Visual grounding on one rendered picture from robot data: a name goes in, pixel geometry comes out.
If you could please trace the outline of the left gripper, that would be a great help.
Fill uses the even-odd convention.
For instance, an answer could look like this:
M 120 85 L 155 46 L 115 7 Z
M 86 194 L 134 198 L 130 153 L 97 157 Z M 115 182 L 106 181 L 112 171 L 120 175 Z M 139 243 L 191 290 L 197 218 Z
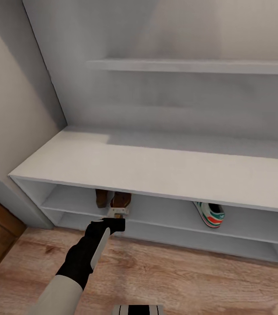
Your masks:
M 103 218 L 103 220 L 109 220 L 113 224 L 113 231 L 125 231 L 125 218 Z

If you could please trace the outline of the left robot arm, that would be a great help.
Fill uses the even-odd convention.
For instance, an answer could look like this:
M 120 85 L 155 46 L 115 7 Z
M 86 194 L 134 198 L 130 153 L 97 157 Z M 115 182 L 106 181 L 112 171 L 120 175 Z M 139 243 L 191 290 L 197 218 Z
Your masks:
M 116 215 L 128 214 L 127 208 L 111 207 L 108 218 L 93 220 L 26 315 L 74 315 L 88 276 L 94 271 L 110 235 L 125 231 L 125 218 Z

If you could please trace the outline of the gym shoe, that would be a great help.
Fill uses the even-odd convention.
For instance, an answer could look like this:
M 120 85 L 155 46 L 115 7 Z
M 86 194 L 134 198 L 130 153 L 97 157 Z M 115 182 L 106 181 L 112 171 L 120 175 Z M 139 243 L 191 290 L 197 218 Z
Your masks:
M 194 202 L 205 224 L 211 228 L 219 228 L 225 218 L 222 205 L 213 203 Z

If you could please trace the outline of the sandal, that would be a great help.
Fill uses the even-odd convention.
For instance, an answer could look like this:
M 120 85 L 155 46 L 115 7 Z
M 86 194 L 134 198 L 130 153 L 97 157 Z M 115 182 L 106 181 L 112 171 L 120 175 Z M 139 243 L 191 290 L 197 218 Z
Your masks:
M 111 207 L 126 208 L 131 202 L 131 193 L 116 191 L 114 198 L 110 201 Z M 116 215 L 116 218 L 123 218 L 123 215 Z
M 108 190 L 95 189 L 96 192 L 96 204 L 98 208 L 105 208 L 107 206 Z

